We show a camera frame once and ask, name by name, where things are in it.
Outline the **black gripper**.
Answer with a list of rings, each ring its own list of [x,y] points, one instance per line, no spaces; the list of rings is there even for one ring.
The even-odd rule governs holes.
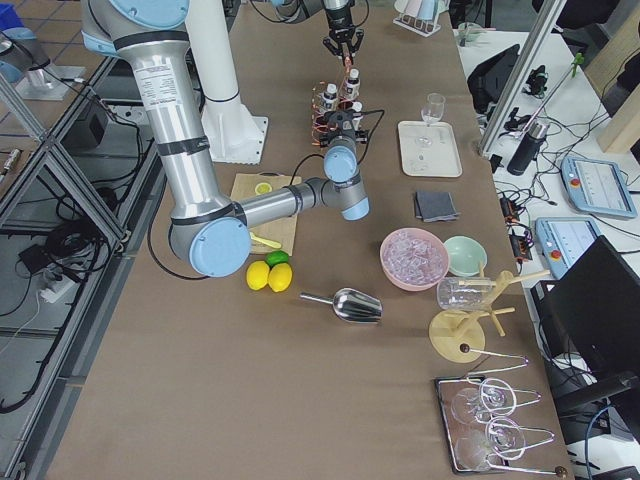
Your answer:
[[[367,144],[369,133],[367,130],[355,130],[352,125],[352,116],[349,109],[328,111],[319,117],[319,145],[322,148],[329,147],[334,140],[339,138],[350,139],[354,143]]]
[[[329,33],[323,45],[334,56],[355,55],[364,39],[364,30],[356,27],[350,18],[328,19]]]

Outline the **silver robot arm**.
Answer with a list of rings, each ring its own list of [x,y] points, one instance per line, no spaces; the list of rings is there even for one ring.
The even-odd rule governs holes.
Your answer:
[[[251,251],[250,230],[324,205],[348,220],[369,201],[349,114],[324,155],[323,178],[234,201],[218,187],[214,165],[257,155],[264,128],[242,104],[227,22],[218,1],[85,1],[85,46],[125,60],[146,110],[175,201],[169,244],[198,273],[224,277]]]
[[[275,21],[296,24],[322,12],[328,24],[328,34],[323,45],[344,64],[353,61],[364,39],[361,24],[353,20],[354,1],[349,0],[288,0],[270,1],[275,9]]]

